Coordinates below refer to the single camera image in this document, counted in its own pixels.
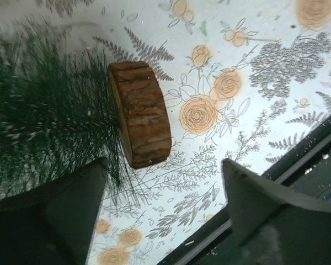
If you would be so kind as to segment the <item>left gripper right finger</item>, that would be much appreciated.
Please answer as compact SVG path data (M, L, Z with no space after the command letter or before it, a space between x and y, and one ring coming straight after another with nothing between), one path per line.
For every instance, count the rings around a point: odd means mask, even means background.
M233 236L255 264L331 264L331 203L222 161Z

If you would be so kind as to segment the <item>small green christmas tree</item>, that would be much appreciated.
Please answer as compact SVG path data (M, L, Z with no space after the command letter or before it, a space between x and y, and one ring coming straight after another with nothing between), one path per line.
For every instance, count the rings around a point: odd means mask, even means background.
M112 190L127 170L165 161L170 122L152 61L97 38L67 51L69 28L34 20L0 29L0 201L105 157Z

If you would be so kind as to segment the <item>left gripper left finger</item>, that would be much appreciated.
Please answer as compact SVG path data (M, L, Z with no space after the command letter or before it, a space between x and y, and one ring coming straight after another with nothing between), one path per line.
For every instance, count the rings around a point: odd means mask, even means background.
M106 158L0 201L0 264L85 264Z

